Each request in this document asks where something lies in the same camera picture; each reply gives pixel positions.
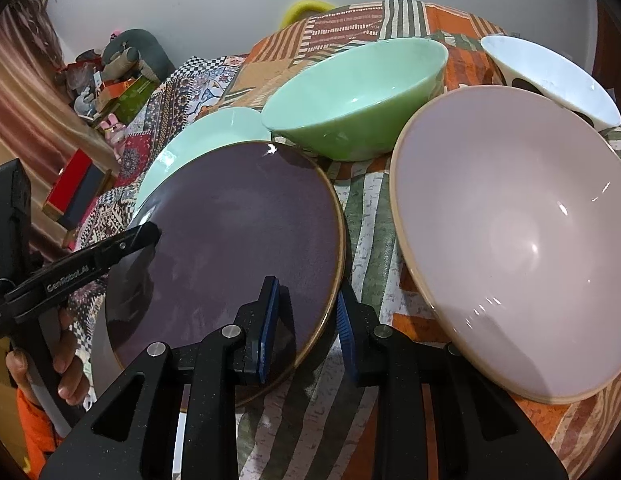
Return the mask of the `person's left hand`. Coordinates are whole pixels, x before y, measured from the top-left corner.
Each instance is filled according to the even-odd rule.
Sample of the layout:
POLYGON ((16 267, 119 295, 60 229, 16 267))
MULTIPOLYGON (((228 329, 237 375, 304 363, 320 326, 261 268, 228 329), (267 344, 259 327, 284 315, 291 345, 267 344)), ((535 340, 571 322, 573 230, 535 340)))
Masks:
MULTIPOLYGON (((54 348, 52 362, 53 368, 61 375, 58 395, 68 405, 79 405, 87 396, 89 380, 84 373, 83 361, 75 354, 77 341, 75 335, 70 331, 74 322, 73 315, 68 310, 61 309, 59 311, 59 322, 61 327, 60 340, 54 348)), ((18 348, 11 350, 6 355, 6 367, 24 398, 30 404, 39 406, 28 381, 30 374, 28 374, 25 353, 18 348)))

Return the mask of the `orange sleeve forearm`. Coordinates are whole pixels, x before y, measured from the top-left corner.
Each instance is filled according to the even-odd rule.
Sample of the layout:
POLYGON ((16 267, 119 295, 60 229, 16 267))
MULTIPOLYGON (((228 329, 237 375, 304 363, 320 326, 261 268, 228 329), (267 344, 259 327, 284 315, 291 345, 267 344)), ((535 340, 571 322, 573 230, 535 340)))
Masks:
POLYGON ((21 389, 16 394, 16 406, 30 461, 27 475, 30 479, 38 479, 48 458, 56 452, 63 439, 54 430, 45 411, 30 402, 21 389))

